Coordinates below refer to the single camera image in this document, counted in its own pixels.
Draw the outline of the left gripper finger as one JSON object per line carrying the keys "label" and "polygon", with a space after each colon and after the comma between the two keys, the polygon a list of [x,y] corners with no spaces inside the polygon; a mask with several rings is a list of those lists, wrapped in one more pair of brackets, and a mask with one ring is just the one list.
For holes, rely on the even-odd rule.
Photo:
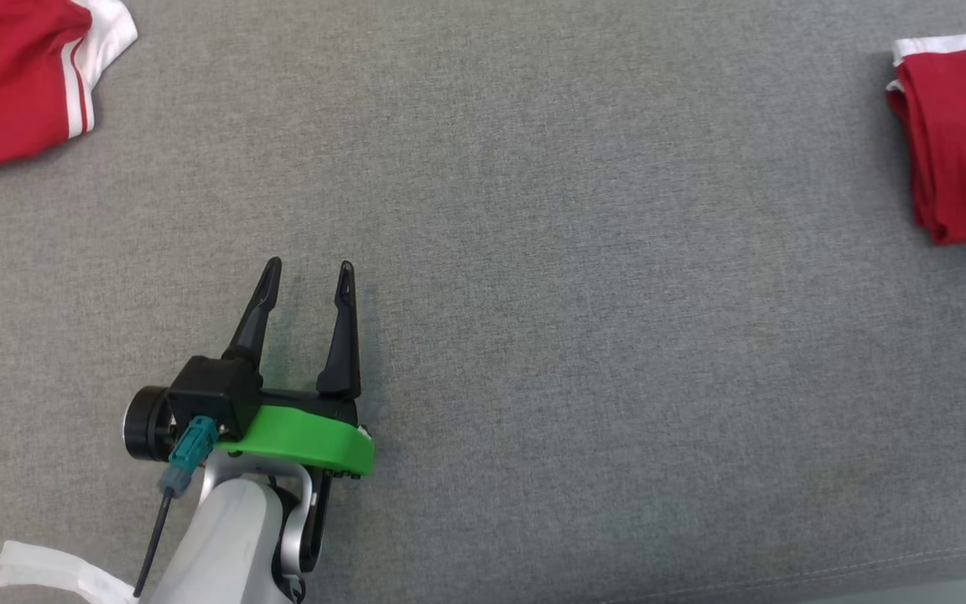
{"label": "left gripper finger", "polygon": [[280,258],[268,259],[223,359],[248,361],[253,370],[260,367],[269,314],[277,304],[282,266]]}
{"label": "left gripper finger", "polygon": [[361,395],[359,315],[356,279],[350,261],[342,261],[334,298],[337,316],[325,367],[317,377],[322,397],[356,400]]}

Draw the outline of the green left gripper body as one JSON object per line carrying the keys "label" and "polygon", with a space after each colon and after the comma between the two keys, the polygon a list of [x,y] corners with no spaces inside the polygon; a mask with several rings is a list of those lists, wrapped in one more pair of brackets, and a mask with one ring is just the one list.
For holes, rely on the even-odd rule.
{"label": "green left gripper body", "polygon": [[219,440],[218,450],[291,461],[346,476],[373,471],[375,444],[361,427],[352,398],[263,389],[261,408],[238,442]]}

